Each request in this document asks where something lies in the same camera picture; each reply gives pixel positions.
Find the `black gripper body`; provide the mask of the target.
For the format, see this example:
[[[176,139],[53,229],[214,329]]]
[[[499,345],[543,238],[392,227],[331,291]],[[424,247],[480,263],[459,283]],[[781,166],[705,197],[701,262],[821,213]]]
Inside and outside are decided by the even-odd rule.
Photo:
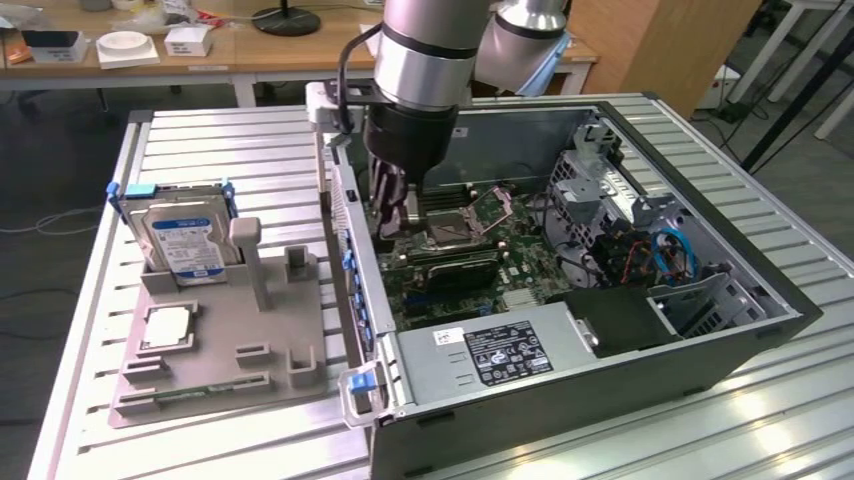
[[[374,105],[367,114],[367,150],[404,172],[408,183],[422,183],[446,158],[456,119],[456,107],[422,111],[398,104]]]

